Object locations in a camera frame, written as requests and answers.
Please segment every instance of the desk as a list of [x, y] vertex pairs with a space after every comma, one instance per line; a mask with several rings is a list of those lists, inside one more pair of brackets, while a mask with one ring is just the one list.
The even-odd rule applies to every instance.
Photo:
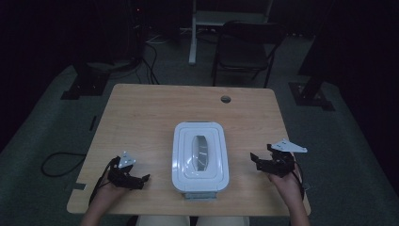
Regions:
[[[222, 96], [231, 102], [221, 102]], [[171, 181], [172, 144], [182, 121], [216, 121], [223, 126], [230, 183], [214, 201], [184, 199]], [[68, 202], [71, 213], [85, 213], [88, 199], [107, 163], [123, 151], [136, 159], [131, 174], [151, 178], [129, 192], [109, 213], [128, 215], [288, 216], [278, 191], [250, 160], [267, 158], [267, 143], [288, 138], [271, 89], [116, 85], [88, 150]], [[308, 213], [311, 211], [305, 197]]]
[[264, 13], [222, 12], [197, 10], [197, 0], [193, 0], [192, 34], [188, 63], [195, 65], [197, 61], [197, 25], [222, 26], [227, 21], [239, 20], [262, 23], [267, 22], [273, 0], [267, 1]]

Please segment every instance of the chair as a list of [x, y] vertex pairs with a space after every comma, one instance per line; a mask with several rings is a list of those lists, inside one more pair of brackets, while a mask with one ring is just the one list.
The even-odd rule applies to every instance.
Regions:
[[217, 38], [213, 86], [216, 71], [253, 72], [252, 80], [259, 72], [267, 70], [263, 87], [266, 88], [273, 66], [276, 49], [286, 37], [284, 26], [275, 23], [249, 23], [230, 21], [223, 24]]

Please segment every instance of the gray carpet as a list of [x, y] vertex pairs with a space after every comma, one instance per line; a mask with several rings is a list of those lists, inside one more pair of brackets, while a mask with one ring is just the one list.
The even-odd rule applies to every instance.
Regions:
[[[157, 50], [154, 73], [163, 85], [211, 86], [215, 45], [199, 40], [197, 65], [188, 65], [190, 40], [180, 45], [153, 40]], [[202, 35], [206, 40], [214, 36]], [[277, 51], [269, 82], [276, 92], [289, 138], [308, 148], [297, 154], [304, 170], [311, 204], [312, 225], [398, 225], [399, 200], [375, 160], [367, 141], [345, 105], [339, 90], [325, 83], [322, 91], [336, 111], [297, 106], [289, 82], [307, 82], [297, 75], [311, 40], [288, 37]], [[152, 63], [154, 51], [146, 48]], [[106, 65], [93, 64], [105, 69]], [[24, 125], [0, 155], [0, 225], [78, 225], [81, 215], [66, 206], [80, 168], [58, 178], [44, 176], [40, 165], [55, 152], [86, 153], [95, 134], [93, 117], [101, 117], [112, 87], [118, 83], [148, 83], [144, 66], [136, 72], [113, 73], [103, 96], [61, 101], [76, 76], [65, 69], [41, 97]], [[219, 86], [261, 88], [264, 73], [249, 77], [221, 75]], [[62, 172], [79, 162], [79, 156], [60, 156], [46, 166]], [[106, 216], [102, 225], [125, 225], [129, 216]], [[251, 218], [252, 226], [288, 225], [288, 218]]]

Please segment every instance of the container lid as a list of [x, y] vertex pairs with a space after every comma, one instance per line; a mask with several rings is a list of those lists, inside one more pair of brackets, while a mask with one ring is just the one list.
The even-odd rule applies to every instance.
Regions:
[[181, 192], [217, 192], [229, 183], [226, 141], [220, 124], [181, 122], [174, 132], [172, 181]]

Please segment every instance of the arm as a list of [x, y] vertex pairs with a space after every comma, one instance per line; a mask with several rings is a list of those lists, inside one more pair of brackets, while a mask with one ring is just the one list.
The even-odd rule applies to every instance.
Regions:
[[283, 178], [269, 174], [269, 180], [276, 186], [290, 212], [292, 226], [309, 226], [308, 215], [298, 188], [298, 182], [292, 173]]
[[119, 200], [129, 189], [124, 187], [116, 187], [106, 179], [108, 173], [104, 176], [102, 187], [97, 191], [96, 196], [88, 207], [87, 212], [83, 216], [80, 226], [98, 226], [101, 217], [109, 210], [109, 208]]

